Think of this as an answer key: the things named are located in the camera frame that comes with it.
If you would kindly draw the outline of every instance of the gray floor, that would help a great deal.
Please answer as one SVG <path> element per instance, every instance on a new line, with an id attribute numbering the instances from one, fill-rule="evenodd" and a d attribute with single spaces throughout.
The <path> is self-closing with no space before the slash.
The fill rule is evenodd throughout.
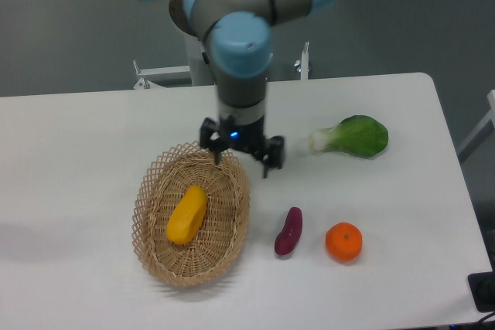
<path id="1" fill-rule="evenodd" d="M 142 68 L 186 64 L 168 0 L 0 0 L 0 96 L 130 89 Z M 422 71 L 458 145 L 495 89 L 495 0 L 337 0 L 274 29 L 276 80 L 310 41 L 312 77 Z M 484 229 L 495 228 L 495 138 L 463 166 Z"/>

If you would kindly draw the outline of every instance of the toy orange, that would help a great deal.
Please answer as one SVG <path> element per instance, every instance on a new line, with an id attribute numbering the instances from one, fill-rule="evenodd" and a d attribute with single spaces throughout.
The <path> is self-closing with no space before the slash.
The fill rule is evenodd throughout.
<path id="1" fill-rule="evenodd" d="M 363 247 L 363 236 L 354 225 L 341 222 L 326 233 L 325 245 L 336 259 L 348 262 L 360 254 Z"/>

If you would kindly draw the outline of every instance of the purple sweet potato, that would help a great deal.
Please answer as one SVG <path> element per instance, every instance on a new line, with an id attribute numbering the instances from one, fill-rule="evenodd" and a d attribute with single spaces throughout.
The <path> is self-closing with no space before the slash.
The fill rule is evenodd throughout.
<path id="1" fill-rule="evenodd" d="M 291 208 L 287 213 L 284 228 L 275 239 L 275 252 L 278 255 L 290 254 L 297 245 L 302 232 L 302 212 Z"/>

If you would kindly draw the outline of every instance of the woven basket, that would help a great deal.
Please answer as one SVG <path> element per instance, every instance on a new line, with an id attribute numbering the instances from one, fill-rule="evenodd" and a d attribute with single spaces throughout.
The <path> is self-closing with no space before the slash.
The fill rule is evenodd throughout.
<path id="1" fill-rule="evenodd" d="M 207 214 L 187 245 L 166 238 L 172 211 L 191 185 L 208 196 Z M 175 286 L 203 284 L 222 274 L 237 258 L 248 230 L 249 184 L 231 152 L 216 166 L 197 142 L 164 152 L 147 171 L 132 218 L 132 244 L 143 267 Z"/>

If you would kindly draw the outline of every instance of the green vegetable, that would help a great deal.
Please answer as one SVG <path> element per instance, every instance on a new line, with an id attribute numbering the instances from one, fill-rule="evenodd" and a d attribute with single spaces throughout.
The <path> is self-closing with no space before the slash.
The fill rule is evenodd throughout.
<path id="1" fill-rule="evenodd" d="M 342 151 L 364 158 L 382 152 L 388 144 L 388 130 L 372 117 L 348 117 L 337 126 L 319 129 L 309 136 L 313 151 Z"/>

